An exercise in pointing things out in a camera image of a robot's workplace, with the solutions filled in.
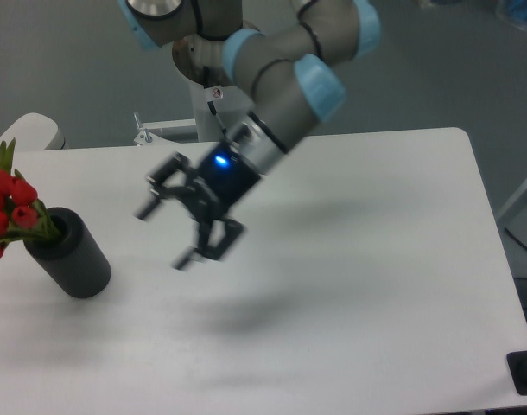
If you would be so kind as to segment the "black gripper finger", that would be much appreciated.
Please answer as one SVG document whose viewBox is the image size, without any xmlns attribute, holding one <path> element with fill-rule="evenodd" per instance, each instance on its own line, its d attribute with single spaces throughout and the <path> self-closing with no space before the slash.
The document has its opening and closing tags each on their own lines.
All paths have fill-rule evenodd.
<svg viewBox="0 0 527 415">
<path fill-rule="evenodd" d="M 184 175 L 183 183 L 173 186 L 167 185 L 166 181 L 178 172 Z M 134 213 L 136 218 L 147 220 L 162 201 L 177 200 L 187 209 L 194 220 L 203 219 L 202 181 L 186 156 L 175 152 L 165 162 L 153 169 L 146 176 L 146 181 L 150 185 L 149 194 L 151 198 Z"/>
<path fill-rule="evenodd" d="M 195 260 L 221 260 L 245 230 L 244 225 L 234 219 L 226 218 L 221 220 L 221 222 L 223 223 L 224 233 L 215 243 L 211 241 L 214 222 L 199 222 L 195 245 L 189 247 L 171 266 L 178 271 L 183 271 Z"/>
</svg>

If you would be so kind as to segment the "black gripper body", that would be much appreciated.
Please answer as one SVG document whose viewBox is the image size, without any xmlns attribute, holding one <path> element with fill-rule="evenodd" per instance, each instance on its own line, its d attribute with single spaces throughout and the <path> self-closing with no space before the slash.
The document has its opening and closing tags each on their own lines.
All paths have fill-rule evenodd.
<svg viewBox="0 0 527 415">
<path fill-rule="evenodd" d="M 197 221 L 222 220 L 261 174 L 232 145 L 216 145 L 189 173 L 189 202 Z"/>
</svg>

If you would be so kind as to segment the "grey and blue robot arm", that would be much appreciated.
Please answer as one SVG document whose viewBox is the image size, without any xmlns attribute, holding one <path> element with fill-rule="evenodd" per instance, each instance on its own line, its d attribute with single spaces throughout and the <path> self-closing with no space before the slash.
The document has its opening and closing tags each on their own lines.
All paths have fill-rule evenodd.
<svg viewBox="0 0 527 415">
<path fill-rule="evenodd" d="M 153 199 L 179 201 L 197 225 L 193 247 L 174 264 L 221 259 L 244 228 L 229 214 L 346 97 L 333 66 L 373 51 L 381 23 L 367 1 L 296 1 L 296 25 L 265 35 L 244 25 L 239 1 L 122 1 L 125 19 L 147 49 L 191 40 L 195 64 L 210 78 L 225 76 L 252 108 L 197 165 L 173 154 L 148 177 Z"/>
</svg>

